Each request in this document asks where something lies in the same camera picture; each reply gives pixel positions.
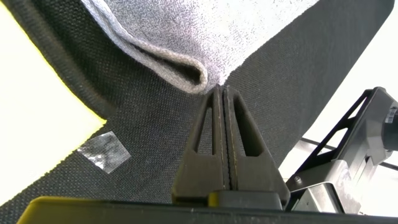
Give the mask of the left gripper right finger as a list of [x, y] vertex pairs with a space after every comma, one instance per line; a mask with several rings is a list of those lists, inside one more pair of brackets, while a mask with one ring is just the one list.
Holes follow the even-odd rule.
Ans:
[[223, 91], [223, 103], [231, 189], [254, 194], [274, 193], [285, 208], [290, 191], [243, 97], [228, 86]]

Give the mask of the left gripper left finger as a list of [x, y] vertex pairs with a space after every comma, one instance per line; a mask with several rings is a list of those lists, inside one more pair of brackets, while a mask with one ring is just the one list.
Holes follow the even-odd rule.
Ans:
[[[176, 205], [206, 205], [212, 192], [228, 190], [230, 187], [222, 96], [222, 87], [216, 86], [205, 95], [200, 105], [171, 190], [172, 202]], [[212, 140], [210, 155], [198, 152], [209, 108]]]

